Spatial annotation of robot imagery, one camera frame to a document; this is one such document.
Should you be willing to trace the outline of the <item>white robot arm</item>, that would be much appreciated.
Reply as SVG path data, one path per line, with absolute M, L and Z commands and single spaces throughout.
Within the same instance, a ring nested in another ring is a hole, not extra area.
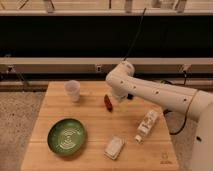
M 132 94 L 196 121 L 189 171 L 213 171 L 213 93 L 134 78 L 134 72 L 130 62 L 121 61 L 107 74 L 112 95 L 121 101 Z

